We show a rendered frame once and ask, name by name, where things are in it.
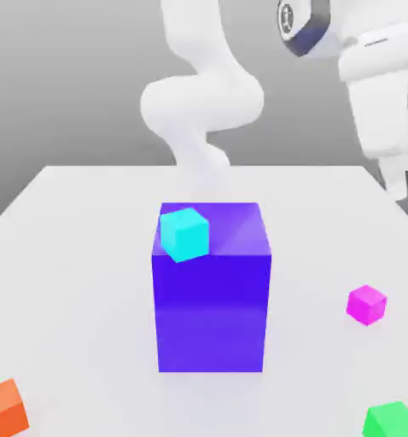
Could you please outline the small green cube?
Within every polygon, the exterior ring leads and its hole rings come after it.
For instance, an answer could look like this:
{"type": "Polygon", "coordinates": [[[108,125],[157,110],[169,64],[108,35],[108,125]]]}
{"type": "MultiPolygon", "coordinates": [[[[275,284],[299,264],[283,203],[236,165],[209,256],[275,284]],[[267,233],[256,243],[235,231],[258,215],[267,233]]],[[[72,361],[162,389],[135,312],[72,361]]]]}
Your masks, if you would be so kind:
{"type": "Polygon", "coordinates": [[[408,437],[408,407],[401,401],[371,406],[367,410],[363,437],[408,437]]]}

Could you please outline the small cyan cube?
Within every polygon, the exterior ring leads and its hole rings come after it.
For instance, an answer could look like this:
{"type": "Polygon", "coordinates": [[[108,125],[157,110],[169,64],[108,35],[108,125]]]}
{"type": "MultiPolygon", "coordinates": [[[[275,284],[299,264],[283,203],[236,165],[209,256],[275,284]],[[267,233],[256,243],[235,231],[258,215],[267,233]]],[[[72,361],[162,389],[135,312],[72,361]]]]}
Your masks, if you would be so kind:
{"type": "Polygon", "coordinates": [[[160,245],[176,262],[199,258],[210,251],[210,224],[188,207],[160,216],[160,245]]]}

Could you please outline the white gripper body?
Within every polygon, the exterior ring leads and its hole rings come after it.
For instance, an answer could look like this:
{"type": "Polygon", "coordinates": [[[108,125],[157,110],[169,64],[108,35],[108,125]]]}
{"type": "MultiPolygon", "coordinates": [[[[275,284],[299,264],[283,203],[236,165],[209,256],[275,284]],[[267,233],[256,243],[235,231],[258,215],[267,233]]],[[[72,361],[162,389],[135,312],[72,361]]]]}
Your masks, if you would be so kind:
{"type": "Polygon", "coordinates": [[[408,72],[392,72],[347,84],[360,146],[369,159],[408,148],[408,72]]]}

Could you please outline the small orange cube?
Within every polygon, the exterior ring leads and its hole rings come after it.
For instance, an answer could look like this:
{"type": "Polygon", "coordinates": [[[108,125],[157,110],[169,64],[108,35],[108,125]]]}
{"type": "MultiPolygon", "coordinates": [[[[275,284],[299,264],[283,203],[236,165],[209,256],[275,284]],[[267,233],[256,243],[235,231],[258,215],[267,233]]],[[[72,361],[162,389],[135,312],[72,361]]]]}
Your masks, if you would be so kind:
{"type": "Polygon", "coordinates": [[[0,383],[0,437],[29,429],[26,409],[14,379],[0,383]]]}

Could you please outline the small magenta cube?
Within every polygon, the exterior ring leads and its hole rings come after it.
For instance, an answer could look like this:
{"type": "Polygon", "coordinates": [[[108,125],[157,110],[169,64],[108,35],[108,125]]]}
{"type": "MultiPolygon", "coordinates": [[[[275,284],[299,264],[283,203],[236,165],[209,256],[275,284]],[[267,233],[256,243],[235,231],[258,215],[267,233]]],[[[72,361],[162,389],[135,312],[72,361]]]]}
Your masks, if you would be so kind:
{"type": "Polygon", "coordinates": [[[387,303],[385,294],[364,285],[348,295],[346,313],[361,324],[370,326],[383,318],[387,303]]]}

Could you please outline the large purple box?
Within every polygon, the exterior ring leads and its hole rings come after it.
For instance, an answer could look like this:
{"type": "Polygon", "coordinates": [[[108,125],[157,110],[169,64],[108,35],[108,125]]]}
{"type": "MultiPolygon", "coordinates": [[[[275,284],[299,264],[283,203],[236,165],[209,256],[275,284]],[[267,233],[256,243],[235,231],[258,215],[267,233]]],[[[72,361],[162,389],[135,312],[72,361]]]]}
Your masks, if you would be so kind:
{"type": "Polygon", "coordinates": [[[164,202],[210,224],[206,256],[175,262],[154,239],[152,277],[161,372],[261,372],[271,248],[256,203],[164,202]]]}

